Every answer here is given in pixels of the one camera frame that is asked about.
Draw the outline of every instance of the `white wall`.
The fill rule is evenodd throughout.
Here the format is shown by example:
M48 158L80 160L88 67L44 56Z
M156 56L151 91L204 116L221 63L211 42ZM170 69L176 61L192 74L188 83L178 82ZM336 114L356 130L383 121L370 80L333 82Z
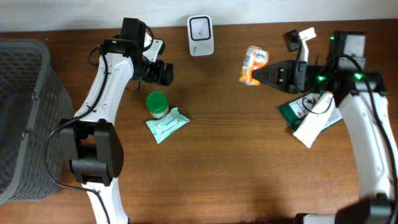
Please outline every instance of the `white wall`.
M152 27L398 18L398 0L0 0L0 31L120 28L123 17Z

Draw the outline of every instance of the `snack packet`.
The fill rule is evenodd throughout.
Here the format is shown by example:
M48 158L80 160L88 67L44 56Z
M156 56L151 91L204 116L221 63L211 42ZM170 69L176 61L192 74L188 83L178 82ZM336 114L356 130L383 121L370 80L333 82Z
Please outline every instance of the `snack packet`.
M173 108L162 119L147 121L147 125L159 144L178 128L187 124L190 120L178 112L178 108Z
M264 68L268 63L268 52L256 46L250 46L244 58L241 78L246 85L260 85L260 81L252 78L253 70Z

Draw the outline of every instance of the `green and white package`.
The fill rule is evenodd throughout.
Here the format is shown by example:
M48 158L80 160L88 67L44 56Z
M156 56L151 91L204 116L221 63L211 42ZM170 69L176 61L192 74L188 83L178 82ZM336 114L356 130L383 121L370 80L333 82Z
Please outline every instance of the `green and white package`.
M147 125L159 144L178 128L187 124L190 120L178 112L178 108L173 108L162 119L147 121Z
M303 107L303 97L305 106L308 109L312 109L321 98L321 94L319 93L310 93L305 96L301 96L295 100L287 102L278 107L279 111L282 113L289 126L292 127L293 131L296 131L300 125L302 124L305 117L308 115L308 111ZM326 130L330 126L334 125L338 121L342 120L343 117L340 114L340 110L338 108L334 108L331 112L328 122L322 131Z

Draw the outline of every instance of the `green lid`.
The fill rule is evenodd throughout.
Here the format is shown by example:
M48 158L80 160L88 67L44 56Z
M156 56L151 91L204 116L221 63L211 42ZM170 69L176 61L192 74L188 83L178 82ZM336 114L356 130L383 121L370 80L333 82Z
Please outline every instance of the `green lid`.
M167 108L166 96L161 92L152 92L147 96L147 107L152 113L161 113Z

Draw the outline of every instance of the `wooden table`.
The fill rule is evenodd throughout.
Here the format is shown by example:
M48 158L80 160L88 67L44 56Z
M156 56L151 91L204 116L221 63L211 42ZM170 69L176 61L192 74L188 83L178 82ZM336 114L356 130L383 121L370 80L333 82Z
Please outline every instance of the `wooden table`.
M292 217L296 213L334 213L358 199L358 180L344 122L321 133L311 149L296 140L277 106L298 95L238 81L247 47L270 54L269 63L294 59L282 34L314 27L308 41L310 63L324 63L333 30L366 31L366 68L383 74L389 91L389 117L398 133L398 20L300 22L215 26L215 52L191 57L186 27L153 29L164 39L159 58L174 64L170 87L144 83L125 91L116 117L124 147L119 178L124 210L134 223L237 223ZM83 103L97 68L90 50L119 29L0 34L44 41L52 68L72 97ZM170 106L191 119L161 144L145 121L145 99L166 94ZM66 172L62 182L79 185ZM0 207L2 223L94 223L87 194L60 189L41 202L9 202Z

